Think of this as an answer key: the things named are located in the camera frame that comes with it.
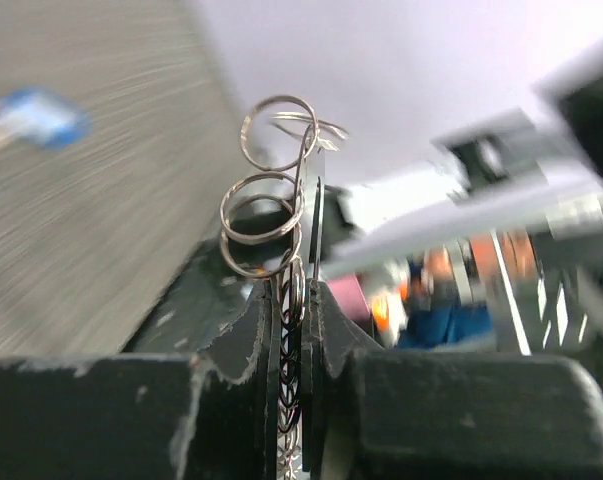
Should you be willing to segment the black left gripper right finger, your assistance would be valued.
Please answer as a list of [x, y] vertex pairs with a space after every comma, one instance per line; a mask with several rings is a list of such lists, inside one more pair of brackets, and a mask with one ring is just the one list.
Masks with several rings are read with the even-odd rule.
[[603, 394], [557, 356], [386, 350], [307, 284], [303, 467], [315, 479], [603, 479]]

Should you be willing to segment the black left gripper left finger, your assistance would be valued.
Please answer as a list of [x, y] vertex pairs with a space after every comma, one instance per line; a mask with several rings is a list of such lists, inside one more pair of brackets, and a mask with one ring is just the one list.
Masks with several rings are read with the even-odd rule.
[[272, 289], [187, 355], [0, 360], [0, 479], [272, 479]]

